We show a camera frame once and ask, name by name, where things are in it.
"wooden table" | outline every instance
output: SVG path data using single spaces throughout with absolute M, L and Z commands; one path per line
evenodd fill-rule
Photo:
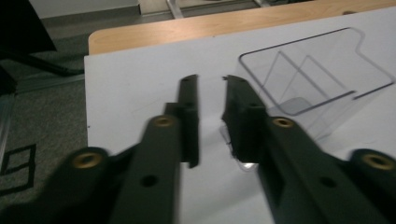
M 396 6 L 396 0 L 317 0 L 174 21 L 159 21 L 94 32 L 89 39 L 89 49 L 90 54 L 93 55 L 393 6 Z

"clear plastic container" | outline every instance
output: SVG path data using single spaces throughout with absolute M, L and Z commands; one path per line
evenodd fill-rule
M 346 28 L 239 57 L 271 116 L 294 119 L 315 139 L 330 134 L 394 83 L 360 52 L 364 33 Z

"gray floor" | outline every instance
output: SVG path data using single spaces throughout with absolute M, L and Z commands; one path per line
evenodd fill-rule
M 220 7 L 183 10 L 185 17 L 257 7 L 253 2 Z M 95 30 L 123 25 L 172 20 L 170 13 L 140 16 L 137 7 L 43 20 L 58 52 L 43 52 L 36 57 L 70 68 L 83 68 L 88 54 L 88 37 Z M 29 66 L 11 61 L 0 64 L 19 82 L 38 77 L 53 77 Z M 70 152 L 87 146 L 84 81 L 39 91 L 17 94 L 11 116 L 6 151 L 36 145 L 35 180 L 32 188 L 0 197 L 0 210 L 13 203 L 24 203 L 42 190 L 46 179 Z M 15 157 L 9 166 L 18 166 L 26 155 Z M 0 191 L 24 184 L 27 171 L 0 175 Z

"screw hole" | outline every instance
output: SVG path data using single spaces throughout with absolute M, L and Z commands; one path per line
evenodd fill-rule
M 368 165 L 376 169 L 391 170 L 394 167 L 394 162 L 384 156 L 380 156 L 376 154 L 367 154 L 364 155 L 362 159 Z
M 151 188 L 158 183 L 158 178 L 155 175 L 146 175 L 140 180 L 140 184 L 145 188 Z
M 337 187 L 337 183 L 335 183 L 335 181 L 332 180 L 332 179 L 329 178 L 329 177 L 323 176 L 323 177 L 321 177 L 319 180 L 320 180 L 320 183 L 321 183 L 322 185 L 324 185 L 324 186 L 326 186 L 326 187 L 328 187 L 328 188 L 333 189 L 333 188 Z
M 166 117 L 160 117 L 155 119 L 154 123 L 159 127 L 167 127 L 172 125 L 172 120 Z
M 87 152 L 76 156 L 72 163 L 75 168 L 86 169 L 96 166 L 102 161 L 102 156 L 98 153 Z
M 290 128 L 293 126 L 293 121 L 289 119 L 274 119 L 273 123 L 282 128 Z

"brass screw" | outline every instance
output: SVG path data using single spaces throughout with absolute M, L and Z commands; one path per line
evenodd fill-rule
M 281 128 L 291 128 L 294 124 L 289 119 L 273 119 L 273 123 Z
M 364 155 L 362 159 L 364 162 L 376 169 L 391 170 L 394 168 L 394 162 L 384 156 L 367 154 Z
M 102 158 L 102 155 L 98 153 L 86 152 L 76 156 L 72 163 L 75 168 L 87 169 L 99 164 Z
M 154 120 L 154 124 L 158 127 L 168 127 L 173 124 L 173 121 L 167 117 L 159 117 Z

